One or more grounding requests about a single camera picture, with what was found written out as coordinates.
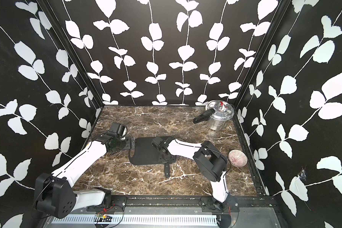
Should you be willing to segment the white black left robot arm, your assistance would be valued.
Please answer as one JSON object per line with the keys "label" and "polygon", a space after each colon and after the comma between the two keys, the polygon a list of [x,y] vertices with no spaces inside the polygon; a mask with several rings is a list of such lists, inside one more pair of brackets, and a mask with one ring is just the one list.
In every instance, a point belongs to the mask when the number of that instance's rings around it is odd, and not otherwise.
{"label": "white black left robot arm", "polygon": [[135,139],[131,136],[113,138],[99,135],[69,162],[53,171],[43,173],[35,181],[32,210],[46,217],[62,219],[81,208],[108,210],[113,207],[111,192],[104,190],[74,191],[73,186],[82,174],[99,158],[109,152],[132,150]]}

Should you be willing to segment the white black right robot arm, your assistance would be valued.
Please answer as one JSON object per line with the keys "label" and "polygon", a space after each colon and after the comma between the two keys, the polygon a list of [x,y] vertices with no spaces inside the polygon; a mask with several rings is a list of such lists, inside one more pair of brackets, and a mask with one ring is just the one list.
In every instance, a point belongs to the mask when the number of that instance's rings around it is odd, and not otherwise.
{"label": "white black right robot arm", "polygon": [[229,196],[226,182],[228,159],[213,143],[210,141],[188,143],[173,137],[167,139],[156,137],[153,139],[152,145],[165,155],[193,160],[201,174],[211,182],[214,200],[219,203],[227,200]]}

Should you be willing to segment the black cutting board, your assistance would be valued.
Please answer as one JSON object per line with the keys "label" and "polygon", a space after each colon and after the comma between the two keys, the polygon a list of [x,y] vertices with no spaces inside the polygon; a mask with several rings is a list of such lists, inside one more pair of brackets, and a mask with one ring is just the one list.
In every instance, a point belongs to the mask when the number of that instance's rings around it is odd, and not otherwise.
{"label": "black cutting board", "polygon": [[[128,158],[133,165],[153,165],[153,164],[164,164],[159,163],[159,151],[152,146],[152,139],[155,137],[142,137],[135,139],[135,151],[131,155],[128,153]],[[167,143],[171,142],[174,138],[170,137]]]}

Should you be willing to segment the black handled cleaver knife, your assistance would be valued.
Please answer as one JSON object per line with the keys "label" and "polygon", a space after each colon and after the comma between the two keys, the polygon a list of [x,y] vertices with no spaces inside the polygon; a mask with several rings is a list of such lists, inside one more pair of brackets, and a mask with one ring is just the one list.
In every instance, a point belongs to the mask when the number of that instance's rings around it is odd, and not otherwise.
{"label": "black handled cleaver knife", "polygon": [[170,164],[164,163],[164,175],[165,178],[170,178]]}

